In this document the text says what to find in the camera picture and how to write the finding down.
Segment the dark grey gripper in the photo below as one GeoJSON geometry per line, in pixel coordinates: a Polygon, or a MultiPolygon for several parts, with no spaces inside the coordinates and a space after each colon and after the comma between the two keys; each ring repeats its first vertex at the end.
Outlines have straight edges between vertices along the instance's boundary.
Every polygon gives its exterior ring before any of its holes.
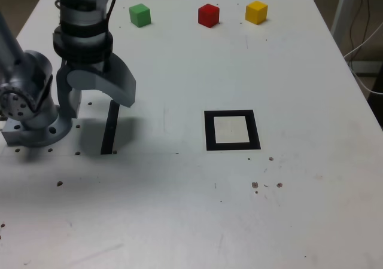
{"type": "Polygon", "coordinates": [[[61,58],[56,74],[57,97],[64,116],[77,118],[81,90],[97,90],[116,103],[130,108],[135,103],[136,80],[124,61],[112,53],[92,64],[74,63],[61,58]]]}

